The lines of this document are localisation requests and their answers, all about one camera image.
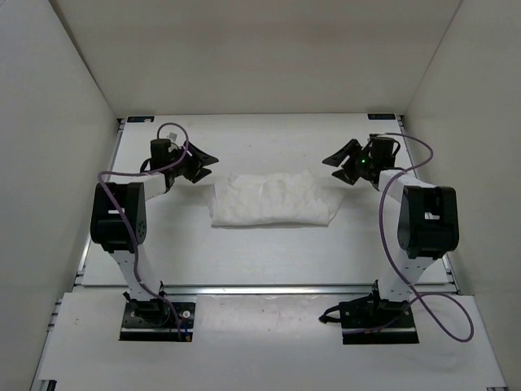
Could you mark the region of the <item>white pleated skirt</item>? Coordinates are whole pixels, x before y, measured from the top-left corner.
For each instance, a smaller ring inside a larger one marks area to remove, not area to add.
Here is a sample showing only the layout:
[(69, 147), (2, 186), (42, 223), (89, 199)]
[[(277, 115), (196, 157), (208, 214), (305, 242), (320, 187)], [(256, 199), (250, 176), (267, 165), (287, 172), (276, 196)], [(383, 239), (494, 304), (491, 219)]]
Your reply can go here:
[(231, 174), (213, 185), (208, 209), (213, 226), (328, 226), (344, 197), (343, 189), (323, 186), (308, 170)]

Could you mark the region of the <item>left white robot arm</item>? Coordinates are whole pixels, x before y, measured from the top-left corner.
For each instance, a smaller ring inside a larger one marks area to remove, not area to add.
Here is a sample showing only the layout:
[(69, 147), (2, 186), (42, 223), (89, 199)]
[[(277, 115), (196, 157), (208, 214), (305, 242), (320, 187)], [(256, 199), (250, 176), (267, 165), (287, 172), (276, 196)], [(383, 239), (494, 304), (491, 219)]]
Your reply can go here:
[(179, 146), (170, 138), (152, 140), (150, 151), (138, 173), (122, 174), (133, 178), (132, 182), (105, 182), (105, 174), (100, 174), (90, 237), (120, 267), (128, 286), (124, 296), (130, 311), (153, 324), (176, 325), (177, 311), (166, 299), (142, 246), (147, 237), (146, 202), (170, 191), (179, 177), (199, 182), (212, 173), (208, 167), (219, 159), (188, 142)]

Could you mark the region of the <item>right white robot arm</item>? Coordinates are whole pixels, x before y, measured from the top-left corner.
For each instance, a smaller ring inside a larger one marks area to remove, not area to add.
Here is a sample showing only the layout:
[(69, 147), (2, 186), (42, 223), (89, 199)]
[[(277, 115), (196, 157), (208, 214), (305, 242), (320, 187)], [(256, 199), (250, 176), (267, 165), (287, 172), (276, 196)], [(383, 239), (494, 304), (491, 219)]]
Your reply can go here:
[(365, 146), (351, 139), (323, 160), (335, 167), (333, 177), (349, 185), (364, 179), (380, 193), (380, 200), (395, 200), (397, 254), (387, 241), (383, 250), (391, 269), (374, 282), (372, 292), (359, 302), (366, 319), (383, 326), (406, 309), (414, 286), (425, 270), (458, 246), (458, 207), (452, 187), (438, 187), (414, 176), (411, 168), (396, 166), (401, 144), (394, 134), (372, 134)]

